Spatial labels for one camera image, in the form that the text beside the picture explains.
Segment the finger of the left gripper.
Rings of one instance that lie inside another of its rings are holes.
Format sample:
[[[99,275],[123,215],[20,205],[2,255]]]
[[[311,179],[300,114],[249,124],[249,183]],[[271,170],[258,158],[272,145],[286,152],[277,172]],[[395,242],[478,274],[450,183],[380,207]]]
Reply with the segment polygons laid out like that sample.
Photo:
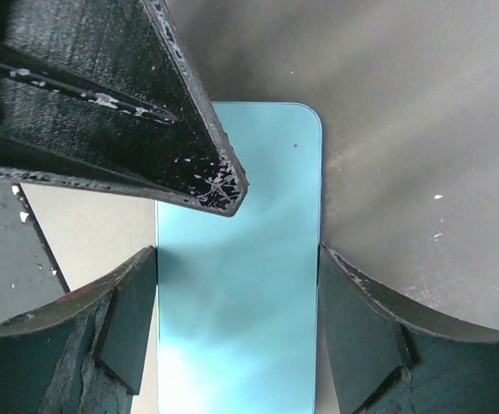
[[[0,180],[220,216],[248,189],[163,1],[0,1]]]

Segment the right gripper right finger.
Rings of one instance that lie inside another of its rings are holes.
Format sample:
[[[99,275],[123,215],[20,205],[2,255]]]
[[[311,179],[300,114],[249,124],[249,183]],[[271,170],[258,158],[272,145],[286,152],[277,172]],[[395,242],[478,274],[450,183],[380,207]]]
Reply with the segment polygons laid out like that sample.
[[[499,330],[420,304],[321,246],[319,305],[342,413],[499,413]]]

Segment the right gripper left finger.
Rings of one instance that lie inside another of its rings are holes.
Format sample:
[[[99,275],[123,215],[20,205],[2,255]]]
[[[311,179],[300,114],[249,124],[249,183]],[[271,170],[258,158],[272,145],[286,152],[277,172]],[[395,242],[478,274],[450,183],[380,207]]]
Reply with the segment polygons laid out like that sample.
[[[0,324],[0,413],[129,413],[157,285],[154,247]]]

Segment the teal blue phone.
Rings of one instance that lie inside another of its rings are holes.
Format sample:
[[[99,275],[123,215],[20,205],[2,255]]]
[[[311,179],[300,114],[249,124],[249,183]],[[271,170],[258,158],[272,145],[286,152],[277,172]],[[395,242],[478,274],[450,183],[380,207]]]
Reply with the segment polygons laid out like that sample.
[[[234,216],[157,207],[162,413],[315,409],[322,127],[300,103],[217,103],[249,181]]]

